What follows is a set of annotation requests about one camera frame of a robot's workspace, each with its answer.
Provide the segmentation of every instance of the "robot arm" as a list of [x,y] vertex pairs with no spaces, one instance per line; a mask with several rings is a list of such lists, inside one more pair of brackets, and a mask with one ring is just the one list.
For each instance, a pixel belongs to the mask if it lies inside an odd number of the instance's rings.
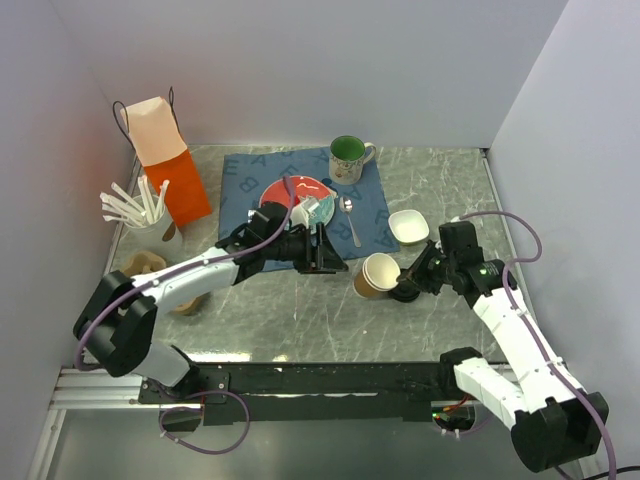
[[[294,268],[302,274],[348,270],[329,242],[322,224],[316,225],[313,235],[304,224],[295,225],[258,251],[212,261],[262,243],[277,231],[286,212],[286,207],[280,204],[267,203],[252,212],[249,222],[240,225],[202,255],[160,272],[133,278],[119,271],[109,273],[101,280],[76,322],[74,335],[80,339],[92,321],[115,299],[136,287],[151,284],[143,293],[133,295],[111,312],[91,334],[87,348],[114,377],[136,373],[174,389],[177,395],[190,392],[197,381],[198,366],[177,347],[152,342],[158,315],[204,293],[246,280],[262,271],[267,260],[292,261]],[[304,212],[298,216],[304,218]],[[199,266],[185,268],[198,261]]]
[[[602,395],[586,394],[569,373],[526,311],[522,293],[509,275],[508,288],[521,310],[512,308],[502,284],[504,263],[485,261],[473,224],[447,223],[439,230],[442,247],[428,242],[399,280],[435,295],[442,285],[451,285],[491,331],[517,378],[514,384],[479,352],[459,349],[441,357],[441,363],[452,367],[455,386],[478,399],[511,430],[516,452],[532,471],[595,453],[601,436],[593,418],[550,365],[584,393],[606,421],[609,408]],[[545,361],[521,315],[529,320],[551,361]]]

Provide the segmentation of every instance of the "blue placemat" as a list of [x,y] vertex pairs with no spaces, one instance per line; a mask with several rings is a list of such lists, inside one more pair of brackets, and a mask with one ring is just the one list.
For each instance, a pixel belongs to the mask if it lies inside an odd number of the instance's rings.
[[[389,229],[389,208],[380,184],[375,160],[364,166],[355,185],[339,185],[329,179],[329,148],[312,148],[266,155],[234,154],[224,158],[220,200],[219,238],[227,237],[246,222],[247,211],[258,208],[262,192],[283,175],[305,175],[322,181],[338,195],[353,200],[351,221],[362,247],[356,248],[351,228],[336,202],[336,211],[327,227],[329,240],[347,260],[368,257],[375,252],[397,252],[398,243]],[[265,271],[293,268],[289,262],[267,262]]]

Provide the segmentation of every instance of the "gray marble surface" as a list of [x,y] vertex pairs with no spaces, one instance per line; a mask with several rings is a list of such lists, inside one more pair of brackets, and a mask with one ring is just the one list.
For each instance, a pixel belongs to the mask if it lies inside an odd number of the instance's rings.
[[[194,146],[194,161],[214,213],[182,229],[184,248],[169,263],[186,260],[218,240],[218,206],[224,156],[304,147]],[[456,215],[495,209],[491,185],[477,149],[381,148],[378,168],[391,213],[416,209],[437,239],[438,225]],[[474,220],[488,258],[511,258],[498,217]],[[408,266],[424,244],[392,254]],[[112,267],[138,250],[126,230]],[[356,296],[350,272],[303,276],[293,270],[261,273],[211,294],[191,316],[168,314],[156,321],[154,338],[174,344],[196,361],[385,362],[437,360],[450,349],[472,346],[491,361],[504,357],[464,299],[444,287],[410,304]]]

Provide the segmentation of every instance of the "green mug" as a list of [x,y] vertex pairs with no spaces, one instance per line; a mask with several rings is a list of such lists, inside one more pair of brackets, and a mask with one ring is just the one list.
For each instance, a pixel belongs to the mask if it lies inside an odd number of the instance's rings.
[[364,164],[376,156],[376,146],[357,137],[344,135],[331,142],[329,177],[340,185],[353,185],[362,176]]

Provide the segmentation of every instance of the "cup of straws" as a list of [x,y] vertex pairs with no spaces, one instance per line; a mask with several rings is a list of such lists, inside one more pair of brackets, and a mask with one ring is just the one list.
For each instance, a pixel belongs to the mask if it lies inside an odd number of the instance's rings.
[[169,180],[162,183],[160,193],[152,193],[146,175],[138,179],[140,194],[132,197],[117,183],[111,188],[118,195],[100,194],[103,215],[107,222],[122,222],[135,237],[141,247],[164,258],[170,258],[182,247],[182,234],[176,227],[164,198],[169,188]]

